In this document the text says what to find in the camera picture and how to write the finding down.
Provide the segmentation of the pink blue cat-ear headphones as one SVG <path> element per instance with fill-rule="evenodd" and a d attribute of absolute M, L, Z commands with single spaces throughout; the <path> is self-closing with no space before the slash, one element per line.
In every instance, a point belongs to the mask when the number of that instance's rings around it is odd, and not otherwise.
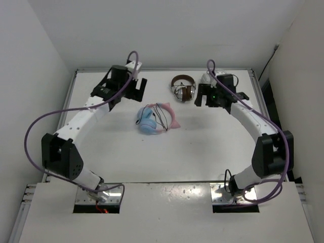
<path fill-rule="evenodd" d="M 171 116 L 171 122 L 168 123 L 166 116 L 164 115 L 166 122 L 162 121 L 159 111 L 163 114 L 167 111 Z M 139 130 L 146 135 L 155 135 L 167 132 L 170 129 L 178 129 L 181 127 L 176 120 L 175 112 L 171 108 L 169 102 L 167 103 L 153 103 L 147 104 L 137 112 L 136 125 L 139 126 Z"/>

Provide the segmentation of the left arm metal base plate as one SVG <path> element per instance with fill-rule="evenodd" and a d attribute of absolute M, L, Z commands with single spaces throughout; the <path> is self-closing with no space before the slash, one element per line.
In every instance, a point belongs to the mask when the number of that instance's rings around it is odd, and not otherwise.
<path fill-rule="evenodd" d="M 83 188 L 78 188 L 75 196 L 75 204 L 81 206 L 95 205 L 96 202 L 100 206 L 117 206 L 120 205 L 124 193 L 124 184 L 100 184 L 99 192 L 90 192 Z"/>

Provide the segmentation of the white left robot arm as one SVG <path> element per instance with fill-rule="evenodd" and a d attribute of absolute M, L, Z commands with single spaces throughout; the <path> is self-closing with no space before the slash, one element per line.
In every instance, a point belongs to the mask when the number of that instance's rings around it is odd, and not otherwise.
<path fill-rule="evenodd" d="M 112 66 L 94 87 L 82 109 L 54 134 L 42 137 L 42 164 L 49 172 L 83 186 L 98 190 L 102 178 L 90 171 L 78 151 L 86 134 L 102 117 L 108 114 L 123 97 L 142 101 L 147 80 L 136 88 L 140 62 Z"/>

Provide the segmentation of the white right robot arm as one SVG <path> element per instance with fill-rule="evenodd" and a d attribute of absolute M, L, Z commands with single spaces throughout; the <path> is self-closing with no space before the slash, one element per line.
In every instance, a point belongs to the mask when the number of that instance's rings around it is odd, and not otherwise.
<path fill-rule="evenodd" d="M 273 175 L 285 176 L 294 167 L 294 137 L 282 131 L 257 112 L 244 92 L 237 92 L 238 77 L 233 74 L 213 76 L 205 73 L 198 84 L 196 106 L 221 107 L 236 118 L 255 142 L 251 165 L 230 176 L 225 189 L 232 196 L 243 194 L 257 184 L 270 181 Z"/>

